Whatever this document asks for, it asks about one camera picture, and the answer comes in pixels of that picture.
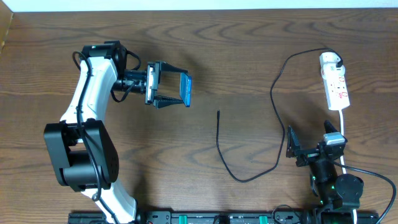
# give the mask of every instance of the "white power strip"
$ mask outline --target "white power strip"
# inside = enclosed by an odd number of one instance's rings
[[[348,90],[344,77],[346,69],[344,65],[337,67],[341,59],[333,52],[323,53],[319,59],[329,110],[338,111],[348,107]]]

